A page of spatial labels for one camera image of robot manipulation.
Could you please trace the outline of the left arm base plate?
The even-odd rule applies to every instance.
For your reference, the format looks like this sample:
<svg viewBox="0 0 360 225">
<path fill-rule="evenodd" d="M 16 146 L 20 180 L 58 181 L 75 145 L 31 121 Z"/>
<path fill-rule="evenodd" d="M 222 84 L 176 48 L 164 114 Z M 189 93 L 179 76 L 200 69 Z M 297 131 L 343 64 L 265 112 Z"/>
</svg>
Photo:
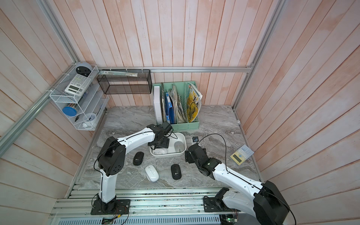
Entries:
<svg viewBox="0 0 360 225">
<path fill-rule="evenodd" d="M 130 207 L 130 199 L 113 199 L 108 203 L 104 203 L 97 198 L 91 210 L 91 215 L 115 215 L 128 214 Z"/>
</svg>

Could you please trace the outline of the white computer mouse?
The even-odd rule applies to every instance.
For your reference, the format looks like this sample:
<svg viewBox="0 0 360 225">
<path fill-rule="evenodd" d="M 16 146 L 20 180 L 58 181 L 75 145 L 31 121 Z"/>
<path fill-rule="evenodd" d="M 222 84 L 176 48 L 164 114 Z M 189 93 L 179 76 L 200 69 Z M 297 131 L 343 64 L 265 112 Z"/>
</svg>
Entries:
<svg viewBox="0 0 360 225">
<path fill-rule="evenodd" d="M 156 182 L 159 179 L 159 174 L 153 165 L 146 166 L 145 172 L 150 182 Z"/>
</svg>

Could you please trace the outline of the white plastic storage box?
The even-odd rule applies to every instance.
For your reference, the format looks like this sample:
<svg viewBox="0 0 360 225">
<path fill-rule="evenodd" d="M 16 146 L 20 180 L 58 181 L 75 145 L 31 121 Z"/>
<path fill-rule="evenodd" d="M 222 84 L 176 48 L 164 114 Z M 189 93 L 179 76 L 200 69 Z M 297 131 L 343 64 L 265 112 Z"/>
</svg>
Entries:
<svg viewBox="0 0 360 225">
<path fill-rule="evenodd" d="M 149 148 L 151 155 L 155 158 L 177 157 L 184 154 L 187 144 L 182 133 L 173 133 L 169 137 L 168 148 L 155 148 L 154 146 Z"/>
</svg>

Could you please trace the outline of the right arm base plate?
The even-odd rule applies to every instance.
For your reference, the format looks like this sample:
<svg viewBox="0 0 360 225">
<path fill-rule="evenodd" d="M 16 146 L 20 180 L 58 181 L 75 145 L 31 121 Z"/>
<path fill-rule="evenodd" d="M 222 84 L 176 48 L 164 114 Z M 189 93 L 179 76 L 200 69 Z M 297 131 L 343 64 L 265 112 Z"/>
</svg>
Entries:
<svg viewBox="0 0 360 225">
<path fill-rule="evenodd" d="M 215 197 L 203 197 L 203 207 L 205 212 L 236 212 L 236 209 L 228 208 L 223 197 L 225 194 L 229 194 L 230 189 L 223 187 Z"/>
</svg>

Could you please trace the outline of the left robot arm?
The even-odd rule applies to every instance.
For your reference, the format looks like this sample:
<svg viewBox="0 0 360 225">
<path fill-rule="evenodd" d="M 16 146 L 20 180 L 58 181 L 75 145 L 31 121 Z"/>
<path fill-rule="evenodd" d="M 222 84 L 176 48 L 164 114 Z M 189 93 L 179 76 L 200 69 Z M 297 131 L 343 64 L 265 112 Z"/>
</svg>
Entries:
<svg viewBox="0 0 360 225">
<path fill-rule="evenodd" d="M 132 135 L 108 138 L 103 145 L 97 162 L 101 173 L 101 202 L 109 203 L 116 198 L 115 186 L 117 174 L 123 169 L 126 155 L 132 150 L 147 144 L 148 146 L 167 148 L 172 126 L 163 122 L 160 125 L 151 124 Z"/>
</svg>

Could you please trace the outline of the small black Lecoo mouse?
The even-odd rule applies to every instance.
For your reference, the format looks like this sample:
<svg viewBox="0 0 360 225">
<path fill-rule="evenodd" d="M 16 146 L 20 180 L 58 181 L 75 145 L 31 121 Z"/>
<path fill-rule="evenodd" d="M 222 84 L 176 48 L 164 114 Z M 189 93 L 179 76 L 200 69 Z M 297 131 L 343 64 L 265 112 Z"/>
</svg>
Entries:
<svg viewBox="0 0 360 225">
<path fill-rule="evenodd" d="M 144 153 L 142 151 L 137 152 L 133 158 L 133 165 L 134 166 L 141 165 L 143 162 L 143 158 L 144 158 Z"/>
</svg>

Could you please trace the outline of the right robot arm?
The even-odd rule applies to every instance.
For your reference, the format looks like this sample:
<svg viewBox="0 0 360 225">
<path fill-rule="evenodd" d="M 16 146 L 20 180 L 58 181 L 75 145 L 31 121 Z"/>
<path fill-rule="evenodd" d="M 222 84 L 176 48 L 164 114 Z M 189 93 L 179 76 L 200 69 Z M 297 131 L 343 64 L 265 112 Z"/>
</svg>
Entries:
<svg viewBox="0 0 360 225">
<path fill-rule="evenodd" d="M 220 160 L 208 157 L 197 143 L 185 151 L 185 159 L 194 163 L 201 174 L 227 185 L 215 197 L 203 198 L 205 212 L 240 211 L 255 217 L 261 225 L 284 223 L 290 208 L 274 183 L 254 181 L 237 173 Z"/>
</svg>

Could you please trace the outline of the large black Lecoo mouse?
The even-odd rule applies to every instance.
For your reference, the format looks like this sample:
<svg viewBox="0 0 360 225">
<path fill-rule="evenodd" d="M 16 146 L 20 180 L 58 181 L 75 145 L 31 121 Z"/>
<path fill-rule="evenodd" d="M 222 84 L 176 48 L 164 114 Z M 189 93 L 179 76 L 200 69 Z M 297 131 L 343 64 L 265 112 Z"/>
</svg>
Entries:
<svg viewBox="0 0 360 225">
<path fill-rule="evenodd" d="M 171 174 L 174 180 L 179 180 L 182 177 L 181 168 L 178 164 L 173 164 L 171 166 Z"/>
</svg>

